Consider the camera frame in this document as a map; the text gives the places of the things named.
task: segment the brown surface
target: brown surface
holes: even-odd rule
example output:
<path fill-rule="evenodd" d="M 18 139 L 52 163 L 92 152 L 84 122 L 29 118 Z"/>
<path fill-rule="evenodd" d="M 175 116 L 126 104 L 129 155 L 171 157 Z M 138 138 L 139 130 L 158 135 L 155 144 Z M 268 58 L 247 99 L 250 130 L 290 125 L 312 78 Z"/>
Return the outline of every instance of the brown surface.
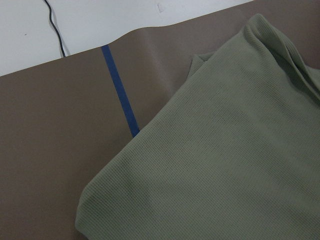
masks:
<path fill-rule="evenodd" d="M 186 80 L 193 54 L 215 51 L 263 14 L 320 68 L 320 1 L 256 0 L 110 44 L 140 128 Z M 0 239 L 79 240 L 82 189 L 131 134 L 101 49 L 0 77 Z"/>
<path fill-rule="evenodd" d="M 149 123 L 185 82 L 194 54 L 217 50 L 257 13 L 292 40 L 307 65 L 320 68 L 320 0 L 255 0 L 141 28 L 109 44 L 138 125 Z"/>

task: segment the cord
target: cord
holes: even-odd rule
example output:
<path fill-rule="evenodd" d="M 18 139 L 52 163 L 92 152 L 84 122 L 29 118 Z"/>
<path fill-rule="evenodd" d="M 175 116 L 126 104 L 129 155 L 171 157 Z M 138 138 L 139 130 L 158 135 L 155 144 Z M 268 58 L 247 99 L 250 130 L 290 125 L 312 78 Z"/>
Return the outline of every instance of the cord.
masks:
<path fill-rule="evenodd" d="M 50 23 L 51 23 L 52 27 L 54 28 L 54 30 L 55 30 L 55 32 L 56 32 L 56 35 L 58 36 L 62 56 L 65 57 L 66 54 L 65 54 L 65 51 L 64 51 L 64 46 L 62 45 L 61 36 L 60 36 L 59 31 L 58 31 L 58 29 L 56 28 L 54 22 L 52 21 L 52 9 L 51 9 L 51 6 L 50 6 L 50 4 L 48 3 L 47 0 L 44 0 L 44 2 L 46 3 L 46 5 L 47 5 L 48 8 L 49 8 L 49 20 L 50 20 Z"/>

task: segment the blue tape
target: blue tape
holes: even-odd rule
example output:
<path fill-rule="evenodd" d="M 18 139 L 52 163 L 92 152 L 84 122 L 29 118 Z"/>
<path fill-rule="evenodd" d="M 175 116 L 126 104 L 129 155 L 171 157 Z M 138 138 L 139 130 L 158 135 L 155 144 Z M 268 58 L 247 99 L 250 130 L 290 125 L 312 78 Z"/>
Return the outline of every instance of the blue tape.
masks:
<path fill-rule="evenodd" d="M 114 58 L 112 57 L 110 48 L 108 45 L 104 45 L 101 47 L 101 50 L 104 55 L 104 59 L 106 61 L 106 64 L 109 68 L 109 72 L 113 81 L 113 85 L 115 87 L 116 93 L 118 94 L 118 98 L 120 100 L 126 121 L 129 125 L 132 137 L 135 137 L 139 133 L 139 127 L 134 115 L 134 112 L 132 111 L 132 108 L 130 106 L 129 99 L 127 97 L 125 88 L 121 82 Z"/>

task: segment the white wall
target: white wall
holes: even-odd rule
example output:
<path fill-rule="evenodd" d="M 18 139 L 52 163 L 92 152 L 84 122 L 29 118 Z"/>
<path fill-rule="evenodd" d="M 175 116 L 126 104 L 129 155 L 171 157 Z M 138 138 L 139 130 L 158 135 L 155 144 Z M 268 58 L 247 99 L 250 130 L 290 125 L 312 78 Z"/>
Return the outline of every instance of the white wall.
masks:
<path fill-rule="evenodd" d="M 252 0 L 48 0 L 66 55 Z M 43 0 L 0 0 L 0 76 L 60 58 Z"/>

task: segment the textured green cloth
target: textured green cloth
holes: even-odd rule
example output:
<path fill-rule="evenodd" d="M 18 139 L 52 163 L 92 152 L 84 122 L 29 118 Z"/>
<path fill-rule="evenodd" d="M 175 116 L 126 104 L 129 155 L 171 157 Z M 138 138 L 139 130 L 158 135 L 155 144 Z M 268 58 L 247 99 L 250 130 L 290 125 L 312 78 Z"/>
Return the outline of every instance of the textured green cloth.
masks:
<path fill-rule="evenodd" d="M 255 15 L 88 184 L 90 240 L 320 239 L 320 71 Z"/>

